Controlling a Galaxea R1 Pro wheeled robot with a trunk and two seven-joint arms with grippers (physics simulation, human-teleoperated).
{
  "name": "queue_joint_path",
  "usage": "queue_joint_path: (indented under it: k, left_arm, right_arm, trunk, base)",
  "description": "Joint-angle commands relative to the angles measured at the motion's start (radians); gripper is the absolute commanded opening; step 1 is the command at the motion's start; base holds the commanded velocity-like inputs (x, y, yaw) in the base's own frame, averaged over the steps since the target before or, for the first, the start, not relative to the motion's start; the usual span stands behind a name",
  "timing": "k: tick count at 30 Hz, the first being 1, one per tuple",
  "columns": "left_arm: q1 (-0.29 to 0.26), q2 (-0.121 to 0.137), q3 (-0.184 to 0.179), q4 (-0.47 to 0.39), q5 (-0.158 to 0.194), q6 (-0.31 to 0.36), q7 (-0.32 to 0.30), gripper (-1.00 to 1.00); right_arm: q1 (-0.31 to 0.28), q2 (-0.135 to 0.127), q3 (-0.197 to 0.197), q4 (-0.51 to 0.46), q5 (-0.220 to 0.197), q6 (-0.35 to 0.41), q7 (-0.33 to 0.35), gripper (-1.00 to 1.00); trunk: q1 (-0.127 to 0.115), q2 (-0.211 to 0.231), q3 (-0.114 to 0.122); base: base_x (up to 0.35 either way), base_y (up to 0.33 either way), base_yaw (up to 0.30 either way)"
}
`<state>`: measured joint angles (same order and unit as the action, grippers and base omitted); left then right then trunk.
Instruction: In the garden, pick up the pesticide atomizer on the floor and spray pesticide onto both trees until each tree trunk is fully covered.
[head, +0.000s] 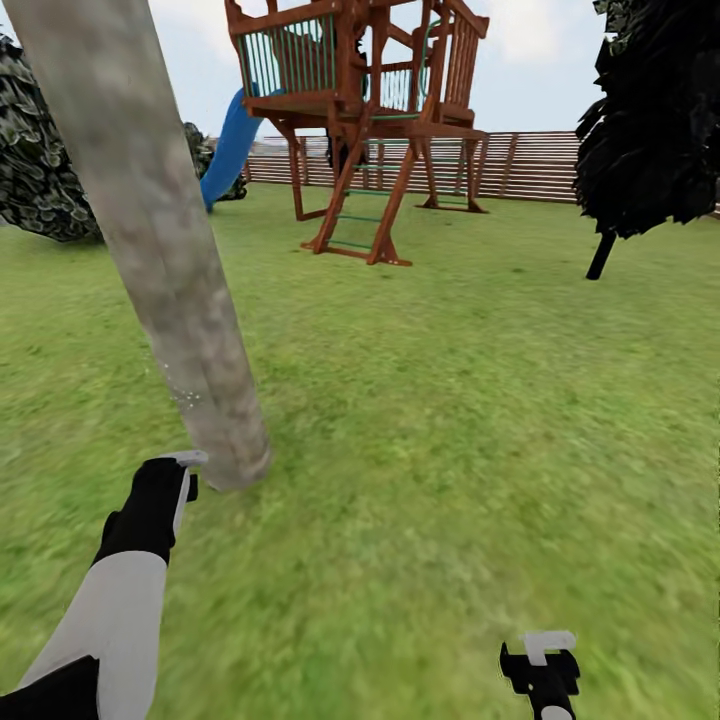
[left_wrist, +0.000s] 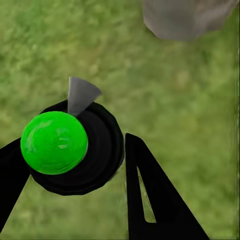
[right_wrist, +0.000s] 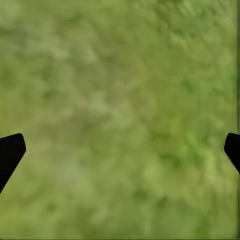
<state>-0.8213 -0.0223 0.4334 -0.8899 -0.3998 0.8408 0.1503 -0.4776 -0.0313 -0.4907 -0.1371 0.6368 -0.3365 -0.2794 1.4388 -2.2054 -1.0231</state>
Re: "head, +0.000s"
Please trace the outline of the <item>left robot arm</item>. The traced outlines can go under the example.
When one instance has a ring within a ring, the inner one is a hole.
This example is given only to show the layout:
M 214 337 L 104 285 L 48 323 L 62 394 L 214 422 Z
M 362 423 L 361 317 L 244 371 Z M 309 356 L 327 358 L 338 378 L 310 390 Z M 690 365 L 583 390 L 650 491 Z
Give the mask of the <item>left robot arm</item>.
M 123 511 L 105 521 L 69 609 L 17 690 L 0 696 L 0 720 L 145 720 L 157 684 L 170 549 L 199 486 L 189 467 L 205 451 L 147 459 Z

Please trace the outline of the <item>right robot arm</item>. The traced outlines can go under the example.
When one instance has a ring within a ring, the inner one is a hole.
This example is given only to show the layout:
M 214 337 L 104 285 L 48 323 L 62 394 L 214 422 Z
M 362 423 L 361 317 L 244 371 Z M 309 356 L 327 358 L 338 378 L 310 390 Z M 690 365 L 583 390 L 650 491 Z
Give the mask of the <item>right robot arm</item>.
M 569 653 L 577 646 L 573 633 L 528 631 L 523 643 L 527 655 L 509 655 L 507 645 L 501 646 L 501 669 L 511 677 L 515 693 L 529 695 L 535 720 L 577 720 L 569 700 L 579 694 L 576 678 L 581 676 Z

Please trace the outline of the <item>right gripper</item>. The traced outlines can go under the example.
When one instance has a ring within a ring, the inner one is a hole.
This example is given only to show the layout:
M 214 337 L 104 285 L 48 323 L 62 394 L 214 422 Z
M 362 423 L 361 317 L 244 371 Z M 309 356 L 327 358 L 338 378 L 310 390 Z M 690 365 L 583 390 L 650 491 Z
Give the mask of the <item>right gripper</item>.
M 501 646 L 501 669 L 505 677 L 511 677 L 513 689 L 517 695 L 531 697 L 532 690 L 544 682 L 556 686 L 564 696 L 578 695 L 577 677 L 581 676 L 579 667 L 566 650 L 562 653 L 547 651 L 545 667 L 531 667 L 528 655 L 509 655 L 507 645 Z

